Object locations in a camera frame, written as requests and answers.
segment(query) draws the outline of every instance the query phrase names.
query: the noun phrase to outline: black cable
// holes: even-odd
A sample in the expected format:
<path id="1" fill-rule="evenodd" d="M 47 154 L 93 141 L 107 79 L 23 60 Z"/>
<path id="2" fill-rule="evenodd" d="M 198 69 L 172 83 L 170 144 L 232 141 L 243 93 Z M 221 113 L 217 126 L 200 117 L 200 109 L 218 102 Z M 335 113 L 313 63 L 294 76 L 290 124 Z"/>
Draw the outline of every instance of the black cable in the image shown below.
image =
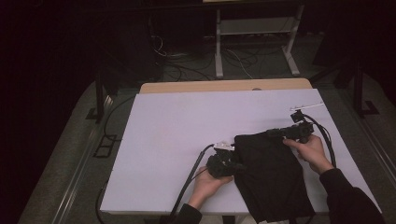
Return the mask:
<path id="1" fill-rule="evenodd" d="M 131 97 L 129 97 L 128 99 L 122 101 L 119 105 L 117 105 L 116 107 L 114 107 L 113 110 L 111 110 L 110 114 L 107 116 L 107 119 L 106 119 L 106 122 L 105 122 L 105 127 L 104 127 L 104 129 L 103 129 L 105 138 L 107 138 L 108 140 L 113 141 L 113 142 L 120 142 L 120 141 L 122 141 L 122 139 L 114 139 L 114 138 L 110 137 L 110 136 L 107 134 L 107 131 L 106 131 L 107 123 L 108 123 L 108 120 L 110 119 L 111 115 L 114 113 L 114 111 L 116 111 L 116 109 L 118 109 L 121 105 L 125 104 L 126 102 L 128 102 L 128 101 L 134 99 L 135 97 L 136 97 L 136 96 L 131 96 Z"/>
<path id="2" fill-rule="evenodd" d="M 198 173 L 197 175 L 195 175 L 195 176 L 191 179 L 191 182 L 192 182 L 193 179 L 195 179 L 198 175 L 200 175 L 201 173 L 203 173 L 203 172 L 206 171 L 206 170 L 207 170 L 207 168 L 205 168 L 203 171 L 201 171 L 200 173 Z"/>
<path id="3" fill-rule="evenodd" d="M 168 217 L 169 219 L 162 220 L 161 223 L 163 223 L 163 222 L 164 222 L 164 223 L 168 223 L 168 222 L 171 222 L 171 221 L 173 221 L 173 220 L 175 219 L 175 217 L 176 217 L 176 211 L 177 211 L 178 205 L 180 204 L 180 201 L 181 201 L 181 199 L 183 198 L 184 192 L 186 191 L 186 189 L 187 189 L 187 187 L 189 186 L 190 182 L 193 180 L 193 175 L 195 174 L 195 171 L 196 171 L 196 169 L 198 168 L 198 165 L 199 165 L 199 163 L 201 162 L 202 157 L 205 155 L 205 152 L 206 152 L 210 147 L 213 147 L 213 146 L 214 146 L 214 144 L 211 144 L 211 145 L 207 146 L 207 147 L 199 154 L 198 159 L 196 160 L 195 164 L 192 166 L 192 169 L 191 169 L 191 171 L 190 171 L 190 174 L 189 174 L 189 176 L 187 177 L 187 180 L 186 180 L 186 182 L 185 182 L 184 185 L 183 185 L 183 188 L 181 189 L 180 193 L 178 194 L 178 197 L 177 197 L 177 200 L 176 200 L 176 202 L 175 202 L 175 205 L 174 205 L 174 207 L 173 207 L 173 209 L 172 209 L 172 212 L 171 212 L 171 214 L 170 214 L 169 217 Z"/>
<path id="4" fill-rule="evenodd" d="M 107 187 L 107 183 L 108 183 L 108 180 L 105 182 L 105 184 L 99 190 L 98 196 L 96 197 L 96 201 L 95 201 L 95 214 L 101 224 L 105 224 L 105 222 L 102 220 L 102 218 L 100 217 L 100 214 L 99 214 L 99 199 L 100 199 L 100 196 L 102 195 L 103 190 Z"/>
<path id="5" fill-rule="evenodd" d="M 318 129 L 320 130 L 320 133 L 322 134 L 322 136 L 324 138 L 324 141 L 326 142 L 327 148 L 329 149 L 330 159 L 332 161 L 332 166 L 334 168 L 336 168 L 337 166 L 336 166 L 336 162 L 335 162 L 334 150 L 332 149 L 332 141 L 331 141 L 330 135 L 326 134 L 327 130 L 323 126 L 321 126 L 316 120 L 312 119 L 308 115 L 303 114 L 303 117 L 305 117 L 307 119 L 310 119 L 314 124 L 317 125 Z"/>

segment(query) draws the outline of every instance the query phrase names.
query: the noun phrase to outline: wire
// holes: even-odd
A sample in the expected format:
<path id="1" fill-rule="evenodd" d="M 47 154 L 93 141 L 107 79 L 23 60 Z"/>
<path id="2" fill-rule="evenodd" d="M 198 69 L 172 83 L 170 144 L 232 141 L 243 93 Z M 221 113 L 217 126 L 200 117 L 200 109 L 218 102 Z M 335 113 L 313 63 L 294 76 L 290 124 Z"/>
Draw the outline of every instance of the wire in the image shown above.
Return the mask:
<path id="1" fill-rule="evenodd" d="M 203 171 L 201 171 L 200 173 L 198 173 L 197 175 L 195 175 L 192 179 L 191 179 L 191 181 L 193 180 L 193 179 L 195 179 L 198 175 L 200 175 L 201 173 L 203 173 L 204 171 L 206 171 L 207 170 L 207 168 L 205 168 Z"/>
<path id="2" fill-rule="evenodd" d="M 175 205 L 172 209 L 171 214 L 169 215 L 169 217 L 166 220 L 162 220 L 162 222 L 160 223 L 167 223 L 167 222 L 171 222 L 175 219 L 176 217 L 176 211 L 178 208 L 178 205 L 180 204 L 181 199 L 183 198 L 184 192 L 186 191 L 187 187 L 189 186 L 189 184 L 191 183 L 191 181 L 197 176 L 193 176 L 195 174 L 196 169 L 198 168 L 199 163 L 202 160 L 202 157 L 205 155 L 205 152 L 210 149 L 211 147 L 213 147 L 214 144 L 211 144 L 209 146 L 207 146 L 206 148 L 204 148 L 204 150 L 201 151 L 201 153 L 198 156 L 198 159 L 196 160 L 195 164 L 192 166 L 192 169 L 190 171 L 189 176 L 187 177 L 186 182 L 183 185 L 183 188 L 181 189 L 180 193 L 178 194 L 177 200 L 175 202 Z"/>
<path id="3" fill-rule="evenodd" d="M 324 138 L 324 141 L 326 142 L 327 148 L 329 149 L 330 159 L 332 161 L 332 166 L 334 168 L 336 168 L 337 164 L 335 162 L 335 155 L 334 155 L 334 150 L 332 149 L 332 140 L 331 140 L 329 132 L 323 126 L 321 126 L 316 120 L 312 119 L 308 115 L 303 114 L 303 117 L 305 117 L 307 119 L 310 119 L 319 128 L 320 133 L 322 134 L 322 136 Z"/>
<path id="4" fill-rule="evenodd" d="M 99 213 L 100 212 L 99 211 L 99 199 L 100 199 L 100 196 L 102 195 L 103 190 L 107 187 L 107 183 L 108 183 L 108 180 L 105 182 L 105 184 L 99 190 L 98 196 L 96 197 L 96 201 L 95 201 L 95 214 L 101 224 L 105 224 L 105 222 L 102 220 L 100 213 Z"/>
<path id="5" fill-rule="evenodd" d="M 242 64 L 241 59 L 238 57 L 238 55 L 236 55 L 233 51 L 227 49 L 228 51 L 230 51 L 233 55 L 235 55 L 235 57 L 239 60 L 239 63 L 241 64 L 242 69 L 244 70 L 244 72 L 251 78 L 253 79 L 253 77 L 248 73 L 248 71 L 245 69 L 245 66 Z"/>
<path id="6" fill-rule="evenodd" d="M 110 119 L 110 117 L 111 117 L 111 115 L 114 113 L 114 111 L 116 111 L 118 108 L 120 108 L 121 105 L 123 105 L 123 104 L 125 104 L 126 102 L 128 102 L 128 101 L 134 99 L 135 97 L 136 97 L 136 95 L 135 95 L 135 96 L 129 97 L 128 99 L 122 101 L 119 105 L 117 105 L 116 107 L 114 107 L 113 110 L 111 110 L 110 114 L 108 115 L 108 117 L 107 117 L 107 119 L 106 119 L 105 127 L 104 127 L 104 129 L 103 129 L 105 138 L 107 138 L 108 140 L 113 141 L 113 142 L 120 142 L 120 141 L 122 141 L 122 139 L 114 139 L 113 137 L 110 137 L 110 135 L 107 134 L 106 129 L 107 129 L 108 120 Z"/>

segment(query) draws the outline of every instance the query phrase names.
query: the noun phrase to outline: dark background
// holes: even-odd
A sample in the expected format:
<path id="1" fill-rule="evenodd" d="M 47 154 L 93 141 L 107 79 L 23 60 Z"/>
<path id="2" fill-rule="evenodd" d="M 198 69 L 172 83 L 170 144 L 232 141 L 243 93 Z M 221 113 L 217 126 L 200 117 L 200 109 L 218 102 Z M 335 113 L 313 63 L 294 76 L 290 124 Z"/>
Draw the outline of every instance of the dark background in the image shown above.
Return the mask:
<path id="1" fill-rule="evenodd" d="M 390 15 L 395 10 L 389 1 L 366 1 L 373 4 L 369 6 L 361 1 L 342 2 L 346 4 L 342 9 L 337 1 L 305 7 L 300 33 L 327 31 L 317 63 L 331 65 L 345 55 L 361 55 L 366 70 L 381 81 L 394 102 L 390 75 L 395 74 L 391 68 L 391 59 L 396 58 L 391 40 L 395 20 Z M 197 37 L 213 32 L 213 12 L 178 12 L 172 17 L 87 16 L 80 13 L 86 7 L 142 3 L 15 0 L 0 4 L 1 93 L 5 100 L 1 106 L 5 144 L 0 147 L 0 222 L 16 223 L 79 96 L 95 76 L 102 74 L 110 93 L 158 80 L 161 71 L 151 50 L 151 33 L 165 36 L 170 43 L 192 38 L 199 44 Z M 231 11 L 229 16 L 247 14 Z M 154 27 L 149 27 L 149 16 Z M 180 29 L 175 27 L 180 26 L 190 35 L 179 35 Z"/>

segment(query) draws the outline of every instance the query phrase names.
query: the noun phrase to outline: black cloth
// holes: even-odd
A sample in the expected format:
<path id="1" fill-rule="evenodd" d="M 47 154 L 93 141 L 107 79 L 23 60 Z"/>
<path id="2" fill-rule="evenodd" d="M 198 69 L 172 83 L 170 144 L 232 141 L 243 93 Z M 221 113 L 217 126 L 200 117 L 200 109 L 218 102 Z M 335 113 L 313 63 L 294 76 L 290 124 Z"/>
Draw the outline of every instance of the black cloth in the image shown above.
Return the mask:
<path id="1" fill-rule="evenodd" d="M 338 169 L 326 171 L 320 182 L 328 193 L 327 205 L 332 224 L 383 224 L 385 223 L 376 206 L 361 191 L 353 188 Z M 202 215 L 195 208 L 184 204 L 174 224 L 198 224 Z"/>
<path id="2" fill-rule="evenodd" d="M 306 193 L 303 167 L 282 140 L 268 137 L 266 132 L 234 139 L 239 162 L 247 167 L 234 175 L 234 181 L 258 223 L 315 214 Z"/>

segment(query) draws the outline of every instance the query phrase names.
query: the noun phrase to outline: table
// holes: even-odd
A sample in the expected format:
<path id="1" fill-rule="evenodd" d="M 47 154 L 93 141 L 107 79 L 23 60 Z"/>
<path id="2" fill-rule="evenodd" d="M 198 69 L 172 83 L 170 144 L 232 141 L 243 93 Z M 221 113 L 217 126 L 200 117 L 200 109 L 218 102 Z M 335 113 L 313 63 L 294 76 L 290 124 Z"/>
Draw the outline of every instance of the table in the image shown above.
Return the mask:
<path id="1" fill-rule="evenodd" d="M 252 88 L 263 91 L 251 91 Z M 290 126 L 293 105 L 312 105 L 318 101 L 321 101 L 318 91 L 303 78 L 145 84 L 134 101 L 101 211 L 169 214 L 204 147 L 223 140 L 233 141 L 234 136 L 242 133 Z M 377 204 L 327 108 L 317 106 L 305 113 L 332 135 L 337 164 L 346 178 Z M 211 154 L 214 153 L 206 153 L 202 164 Z M 301 165 L 315 211 L 328 212 L 327 194 L 318 175 L 306 162 L 301 161 Z M 181 203 L 190 194 L 191 186 Z M 235 184 L 221 188 L 201 211 L 208 215 L 248 214 Z"/>

